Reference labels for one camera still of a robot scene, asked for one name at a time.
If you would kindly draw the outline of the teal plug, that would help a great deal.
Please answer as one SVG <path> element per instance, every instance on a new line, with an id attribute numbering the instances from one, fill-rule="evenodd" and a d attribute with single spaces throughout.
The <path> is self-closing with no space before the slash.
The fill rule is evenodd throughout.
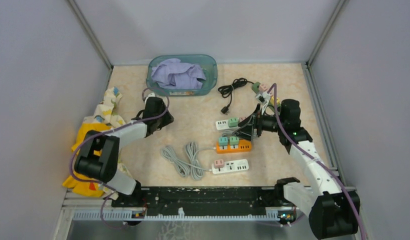
<path id="1" fill-rule="evenodd" d="M 218 146 L 219 147 L 226 147 L 229 145 L 229 138 L 222 136 L 218 138 Z"/>

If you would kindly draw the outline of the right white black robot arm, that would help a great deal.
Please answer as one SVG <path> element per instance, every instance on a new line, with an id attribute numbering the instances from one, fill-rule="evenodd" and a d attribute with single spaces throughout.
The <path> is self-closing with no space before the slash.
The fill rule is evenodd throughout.
<path id="1" fill-rule="evenodd" d="M 234 134 L 252 141 L 263 132 L 277 133 L 280 144 L 301 167 L 310 189 L 294 177 L 279 179 L 275 185 L 276 203 L 298 207 L 319 240 L 354 235 L 362 226 L 360 198 L 356 191 L 348 191 L 323 163 L 313 138 L 301 126 L 300 116 L 300 103 L 294 99 L 283 100 L 274 115 L 266 115 L 258 104 L 251 115 L 239 121 Z"/>

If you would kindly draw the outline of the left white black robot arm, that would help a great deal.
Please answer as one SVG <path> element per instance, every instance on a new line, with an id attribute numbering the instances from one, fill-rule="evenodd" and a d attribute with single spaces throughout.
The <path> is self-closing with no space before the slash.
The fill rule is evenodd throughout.
<path id="1" fill-rule="evenodd" d="M 171 124 L 174 117 L 168 107 L 168 100 L 149 96 L 140 117 L 114 129 L 88 131 L 75 150 L 70 169 L 123 194 L 123 200 L 129 206 L 139 206 L 143 200 L 143 193 L 137 190 L 139 182 L 118 169 L 119 153 L 132 142 L 147 138 Z"/>

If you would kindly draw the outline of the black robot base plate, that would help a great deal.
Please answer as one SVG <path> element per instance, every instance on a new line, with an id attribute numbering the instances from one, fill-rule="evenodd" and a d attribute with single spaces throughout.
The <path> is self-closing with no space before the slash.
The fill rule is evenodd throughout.
<path id="1" fill-rule="evenodd" d="M 146 208 L 155 216 L 263 217 L 269 210 L 291 212 L 292 203 L 277 197 L 274 187 L 186 187 L 150 186 L 122 195 L 111 202 L 114 208 Z"/>

